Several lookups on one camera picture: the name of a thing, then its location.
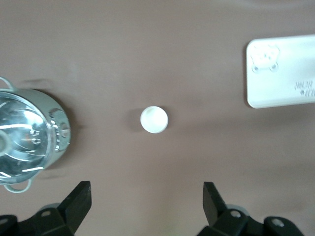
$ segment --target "white tray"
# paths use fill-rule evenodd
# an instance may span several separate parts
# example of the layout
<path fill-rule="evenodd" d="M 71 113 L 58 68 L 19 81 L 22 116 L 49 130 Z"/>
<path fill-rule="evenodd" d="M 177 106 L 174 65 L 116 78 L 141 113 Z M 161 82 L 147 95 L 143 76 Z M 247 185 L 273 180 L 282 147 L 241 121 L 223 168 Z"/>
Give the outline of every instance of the white tray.
<path fill-rule="evenodd" d="M 315 34 L 255 39 L 246 54 L 252 107 L 315 102 Z"/>

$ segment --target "white cap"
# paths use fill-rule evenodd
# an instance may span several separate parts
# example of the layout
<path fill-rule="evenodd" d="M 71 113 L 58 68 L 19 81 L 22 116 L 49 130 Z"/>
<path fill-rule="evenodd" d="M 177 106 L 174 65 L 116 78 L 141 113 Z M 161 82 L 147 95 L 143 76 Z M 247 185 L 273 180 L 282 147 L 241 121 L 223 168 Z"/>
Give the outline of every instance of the white cap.
<path fill-rule="evenodd" d="M 168 117 L 161 107 L 150 106 L 143 110 L 140 122 L 146 131 L 157 134 L 166 129 Z"/>

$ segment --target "stainless steel pot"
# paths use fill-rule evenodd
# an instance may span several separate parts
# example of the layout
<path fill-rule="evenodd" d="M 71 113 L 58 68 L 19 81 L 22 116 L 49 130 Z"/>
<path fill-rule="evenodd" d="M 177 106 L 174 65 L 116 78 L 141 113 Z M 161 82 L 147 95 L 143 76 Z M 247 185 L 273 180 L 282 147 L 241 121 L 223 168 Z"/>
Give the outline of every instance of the stainless steel pot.
<path fill-rule="evenodd" d="M 17 89 L 0 77 L 0 184 L 13 193 L 29 189 L 33 178 L 55 161 L 70 142 L 70 124 L 62 107 L 50 96 Z M 12 185 L 28 180 L 25 189 Z"/>

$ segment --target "metal pot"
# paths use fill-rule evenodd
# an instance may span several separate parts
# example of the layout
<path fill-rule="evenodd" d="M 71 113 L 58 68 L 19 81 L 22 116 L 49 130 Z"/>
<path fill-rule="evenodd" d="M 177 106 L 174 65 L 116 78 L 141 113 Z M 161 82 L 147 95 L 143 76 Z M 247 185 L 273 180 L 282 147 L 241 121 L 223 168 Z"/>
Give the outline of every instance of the metal pot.
<path fill-rule="evenodd" d="M 17 89 L 0 77 L 0 184 L 13 193 L 27 191 L 33 178 L 57 161 L 70 142 L 70 124 L 62 107 L 50 96 Z M 28 180 L 26 188 L 13 184 Z"/>

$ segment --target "screw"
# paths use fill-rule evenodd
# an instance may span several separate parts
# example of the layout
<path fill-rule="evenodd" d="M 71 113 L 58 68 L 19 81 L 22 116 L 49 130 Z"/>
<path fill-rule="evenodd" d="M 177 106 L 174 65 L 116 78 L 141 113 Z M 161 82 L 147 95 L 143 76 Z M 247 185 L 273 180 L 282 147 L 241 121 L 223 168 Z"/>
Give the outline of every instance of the screw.
<path fill-rule="evenodd" d="M 278 226 L 278 227 L 283 227 L 284 226 L 284 223 L 281 221 L 281 220 L 279 220 L 279 219 L 272 219 L 272 221 L 271 221 L 275 226 Z"/>
<path fill-rule="evenodd" d="M 231 216 L 233 216 L 235 218 L 240 218 L 241 214 L 238 211 L 233 210 L 233 211 L 231 211 Z"/>

